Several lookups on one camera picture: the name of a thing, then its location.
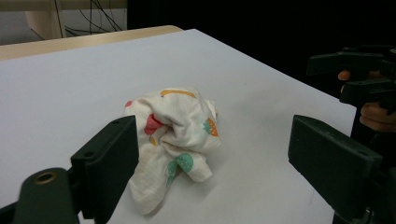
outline finger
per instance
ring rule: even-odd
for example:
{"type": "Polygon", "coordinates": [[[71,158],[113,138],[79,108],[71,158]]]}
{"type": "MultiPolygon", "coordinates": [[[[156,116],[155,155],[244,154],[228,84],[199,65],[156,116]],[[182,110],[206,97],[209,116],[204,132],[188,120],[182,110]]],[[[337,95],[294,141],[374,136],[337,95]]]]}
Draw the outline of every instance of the finger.
{"type": "Polygon", "coordinates": [[[396,133],[396,125],[390,123],[381,123],[376,120],[368,119],[364,116],[360,117],[360,122],[373,129],[374,131],[381,133],[396,133]]]}
{"type": "Polygon", "coordinates": [[[361,115],[381,123],[396,124],[396,113],[387,114],[388,110],[382,108],[379,102],[366,103],[361,108],[361,115]]]}
{"type": "Polygon", "coordinates": [[[350,79],[350,72],[347,70],[343,70],[338,74],[338,79],[342,81],[347,81],[350,79]]]}
{"type": "Polygon", "coordinates": [[[370,71],[369,76],[368,76],[369,79],[381,78],[381,77],[384,77],[384,76],[379,74],[379,71],[370,71]]]}

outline crumpled cloth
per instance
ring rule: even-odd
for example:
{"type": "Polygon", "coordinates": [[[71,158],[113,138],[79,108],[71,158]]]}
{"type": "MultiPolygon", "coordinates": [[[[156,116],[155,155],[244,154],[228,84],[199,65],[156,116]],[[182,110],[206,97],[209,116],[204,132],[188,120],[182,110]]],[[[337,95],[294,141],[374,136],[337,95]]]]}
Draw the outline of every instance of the crumpled cloth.
{"type": "Polygon", "coordinates": [[[194,87],[147,93],[129,101],[125,115],[136,119],[139,163],[129,187],[141,214],[161,203],[178,167],[195,182],[212,176],[204,154],[220,146],[217,112],[194,87]]]}

